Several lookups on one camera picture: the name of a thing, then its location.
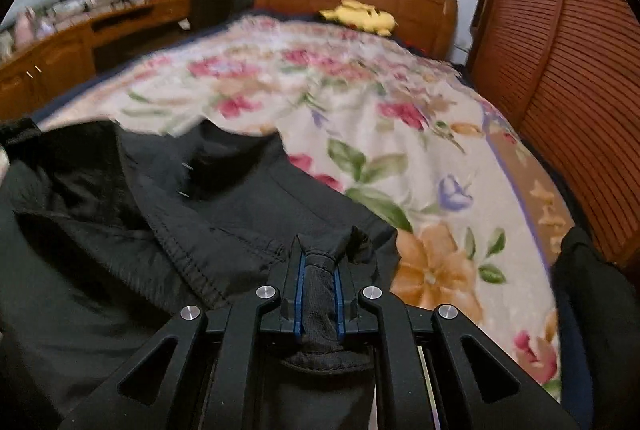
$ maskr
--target bed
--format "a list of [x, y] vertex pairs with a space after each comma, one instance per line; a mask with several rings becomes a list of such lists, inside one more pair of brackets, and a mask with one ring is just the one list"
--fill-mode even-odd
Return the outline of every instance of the bed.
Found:
[[34, 118], [43, 129], [110, 118], [178, 135], [206, 117], [251, 136], [278, 130], [294, 165], [398, 229], [393, 292], [456, 305], [558, 398], [548, 270], [569, 211], [497, 109], [436, 61], [451, 48], [455, 0], [360, 1], [396, 17], [399, 43], [272, 13], [340, 0], [257, 0], [262, 12], [88, 82]]

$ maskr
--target black jacket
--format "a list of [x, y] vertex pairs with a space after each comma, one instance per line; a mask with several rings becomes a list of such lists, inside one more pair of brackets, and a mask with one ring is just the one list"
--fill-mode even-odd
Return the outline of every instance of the black jacket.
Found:
[[0, 374], [42, 428], [182, 307], [228, 305], [301, 248], [316, 301], [302, 347], [269, 365], [262, 426], [309, 425], [300, 405], [313, 401], [324, 428], [366, 427], [371, 363], [337, 343], [332, 271], [349, 258], [388, 288], [396, 230], [295, 168], [278, 134], [204, 121], [173, 138], [97, 121], [4, 137]]
[[561, 359], [573, 361], [562, 323], [567, 298], [580, 328], [593, 383], [593, 428], [640, 428], [640, 302], [633, 286], [574, 227], [551, 273], [558, 300]]

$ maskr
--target wooden cabinet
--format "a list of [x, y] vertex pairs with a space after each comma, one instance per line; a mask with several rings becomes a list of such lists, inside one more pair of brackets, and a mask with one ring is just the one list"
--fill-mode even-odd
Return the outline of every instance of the wooden cabinet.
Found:
[[596, 245], [640, 253], [640, 23], [625, 0], [487, 0], [478, 92], [559, 170]]
[[15, 120], [36, 102], [31, 60], [20, 60], [0, 73], [0, 120]]
[[59, 35], [35, 57], [38, 92], [44, 103], [94, 76], [91, 49], [81, 36]]
[[14, 120], [95, 76], [94, 49], [188, 17], [191, 0], [153, 0], [93, 16], [0, 64], [0, 121]]

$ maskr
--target items on dresser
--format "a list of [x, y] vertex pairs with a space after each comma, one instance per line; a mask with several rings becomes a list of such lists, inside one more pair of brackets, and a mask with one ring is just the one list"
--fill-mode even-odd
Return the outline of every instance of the items on dresser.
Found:
[[16, 49], [23, 49], [31, 44], [35, 38], [33, 25], [35, 21], [33, 9], [27, 7], [23, 12], [18, 13], [15, 20], [14, 41]]
[[46, 14], [54, 22], [60, 22], [77, 14], [88, 12], [103, 6], [110, 6], [121, 0], [63, 0], [51, 6]]
[[191, 0], [120, 6], [100, 14], [82, 13], [66, 20], [64, 29], [59, 23], [55, 34], [36, 40], [2, 63], [0, 121], [20, 118], [91, 79], [96, 74], [96, 49], [140, 30], [185, 19]]
[[11, 57], [14, 52], [14, 36], [10, 31], [0, 33], [0, 63]]

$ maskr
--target wooden wardrobe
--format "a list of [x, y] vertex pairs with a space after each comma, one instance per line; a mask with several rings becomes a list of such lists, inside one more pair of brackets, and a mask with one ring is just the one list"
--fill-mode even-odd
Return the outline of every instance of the wooden wardrobe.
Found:
[[640, 25], [625, 0], [486, 0], [478, 92], [562, 172], [597, 246], [640, 253]]

